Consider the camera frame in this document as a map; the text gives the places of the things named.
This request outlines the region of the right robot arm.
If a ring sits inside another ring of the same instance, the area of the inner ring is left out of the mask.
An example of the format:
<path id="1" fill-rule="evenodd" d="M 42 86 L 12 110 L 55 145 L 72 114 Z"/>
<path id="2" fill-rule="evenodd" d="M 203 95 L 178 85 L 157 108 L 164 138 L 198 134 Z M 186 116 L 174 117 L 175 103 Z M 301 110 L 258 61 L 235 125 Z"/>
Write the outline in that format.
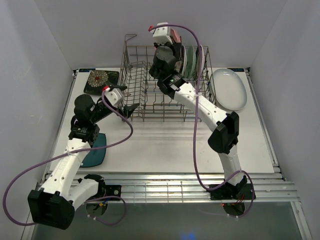
<path id="1" fill-rule="evenodd" d="M 172 44 L 156 43 L 150 75 L 157 79 L 157 86 L 164 95 L 184 105 L 196 114 L 211 131 L 209 147 L 218 154 L 224 171 L 225 184 L 211 186 L 207 191 L 218 198 L 237 199 L 244 193 L 247 177 L 238 157 L 240 118 L 236 112 L 228 113 L 197 92 L 193 85 L 175 70 L 177 58 Z"/>

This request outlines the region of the green floral plate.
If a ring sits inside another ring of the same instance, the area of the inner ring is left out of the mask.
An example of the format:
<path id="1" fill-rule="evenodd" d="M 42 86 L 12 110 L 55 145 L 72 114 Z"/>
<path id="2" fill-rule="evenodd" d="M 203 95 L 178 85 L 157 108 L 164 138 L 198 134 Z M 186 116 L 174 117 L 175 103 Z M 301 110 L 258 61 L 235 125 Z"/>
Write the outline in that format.
<path id="1" fill-rule="evenodd" d="M 189 79 L 193 75 L 196 66 L 196 50 L 194 46 L 188 47 L 186 57 L 184 76 Z"/>

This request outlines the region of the pink dotted scalloped plate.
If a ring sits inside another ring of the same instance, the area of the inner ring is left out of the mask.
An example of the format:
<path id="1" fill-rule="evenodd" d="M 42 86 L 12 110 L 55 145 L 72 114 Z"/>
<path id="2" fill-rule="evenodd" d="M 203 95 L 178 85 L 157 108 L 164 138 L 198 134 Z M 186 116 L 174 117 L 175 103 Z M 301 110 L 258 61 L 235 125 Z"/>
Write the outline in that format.
<path id="1" fill-rule="evenodd" d="M 171 39 L 171 43 L 173 45 L 181 45 L 181 36 L 178 34 L 178 32 L 174 29 L 171 28 L 170 29 L 170 39 Z"/>

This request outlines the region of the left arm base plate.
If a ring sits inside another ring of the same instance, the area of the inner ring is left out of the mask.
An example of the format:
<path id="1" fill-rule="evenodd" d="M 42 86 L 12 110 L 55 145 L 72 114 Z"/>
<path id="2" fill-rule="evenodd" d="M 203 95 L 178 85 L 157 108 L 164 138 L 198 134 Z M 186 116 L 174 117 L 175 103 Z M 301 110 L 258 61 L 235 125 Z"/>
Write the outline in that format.
<path id="1" fill-rule="evenodd" d="M 105 197 L 108 197 L 104 200 L 104 202 L 108 201 L 120 201 L 120 197 L 122 194 L 122 186 L 121 185 L 110 185 L 107 184 L 105 186 Z"/>

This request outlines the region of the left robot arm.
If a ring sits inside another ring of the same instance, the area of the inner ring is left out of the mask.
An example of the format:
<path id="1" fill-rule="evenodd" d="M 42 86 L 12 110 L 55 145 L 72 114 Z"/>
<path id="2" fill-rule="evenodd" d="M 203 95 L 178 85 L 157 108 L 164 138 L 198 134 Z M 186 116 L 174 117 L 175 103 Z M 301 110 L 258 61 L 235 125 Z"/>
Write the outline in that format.
<path id="1" fill-rule="evenodd" d="M 125 121 L 138 107 L 137 104 L 120 106 L 126 89 L 124 85 L 109 83 L 102 89 L 98 101 L 93 101 L 88 94 L 75 99 L 65 151 L 40 189 L 31 190 L 27 197 L 35 223 L 65 230 L 82 204 L 90 198 L 100 200 L 106 195 L 100 175 L 88 174 L 79 179 L 75 187 L 72 182 L 81 166 L 86 167 L 89 161 L 100 165 L 105 159 L 107 138 L 100 133 L 97 123 L 112 113 Z"/>

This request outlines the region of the green red rimmed white plate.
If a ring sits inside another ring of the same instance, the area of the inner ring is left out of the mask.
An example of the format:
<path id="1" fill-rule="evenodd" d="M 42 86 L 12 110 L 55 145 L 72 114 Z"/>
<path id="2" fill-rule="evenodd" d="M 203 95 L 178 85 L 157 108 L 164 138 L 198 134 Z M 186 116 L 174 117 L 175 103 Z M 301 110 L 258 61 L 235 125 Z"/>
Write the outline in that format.
<path id="1" fill-rule="evenodd" d="M 195 75 L 196 80 L 198 77 L 202 75 L 204 66 L 205 66 L 205 53 L 202 45 L 196 50 L 196 67 L 195 67 Z"/>

